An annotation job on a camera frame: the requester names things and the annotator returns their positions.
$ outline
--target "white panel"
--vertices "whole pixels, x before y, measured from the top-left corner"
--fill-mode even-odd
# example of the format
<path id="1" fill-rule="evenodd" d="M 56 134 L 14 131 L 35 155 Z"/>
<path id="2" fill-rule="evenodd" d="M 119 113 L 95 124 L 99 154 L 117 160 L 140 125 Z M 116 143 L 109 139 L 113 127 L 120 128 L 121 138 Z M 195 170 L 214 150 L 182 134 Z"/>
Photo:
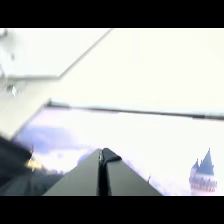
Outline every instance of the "white panel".
<path id="1" fill-rule="evenodd" d="M 109 28 L 12 28 L 0 41 L 7 76 L 60 76 Z"/>

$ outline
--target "castle tower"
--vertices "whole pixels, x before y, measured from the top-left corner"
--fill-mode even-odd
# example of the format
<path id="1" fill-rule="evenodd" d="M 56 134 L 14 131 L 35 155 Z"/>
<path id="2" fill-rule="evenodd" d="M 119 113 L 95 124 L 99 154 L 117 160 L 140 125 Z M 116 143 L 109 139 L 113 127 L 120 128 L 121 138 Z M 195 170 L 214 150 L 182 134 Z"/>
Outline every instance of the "castle tower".
<path id="1" fill-rule="evenodd" d="M 214 176 L 214 166 L 212 165 L 211 152 L 208 150 L 204 160 L 198 165 L 198 160 L 191 168 L 189 182 L 191 185 L 191 195 L 206 196 L 215 195 L 217 181 Z"/>

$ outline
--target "dark clothing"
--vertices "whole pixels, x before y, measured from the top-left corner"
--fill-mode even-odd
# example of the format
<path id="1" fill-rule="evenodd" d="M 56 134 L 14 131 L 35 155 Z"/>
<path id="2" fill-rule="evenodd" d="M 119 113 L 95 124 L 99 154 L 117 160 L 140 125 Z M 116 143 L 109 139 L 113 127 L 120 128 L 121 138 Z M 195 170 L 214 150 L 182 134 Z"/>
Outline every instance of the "dark clothing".
<path id="1" fill-rule="evenodd" d="M 41 196 L 62 175 L 47 175 L 25 167 L 31 152 L 0 137 L 0 196 Z"/>

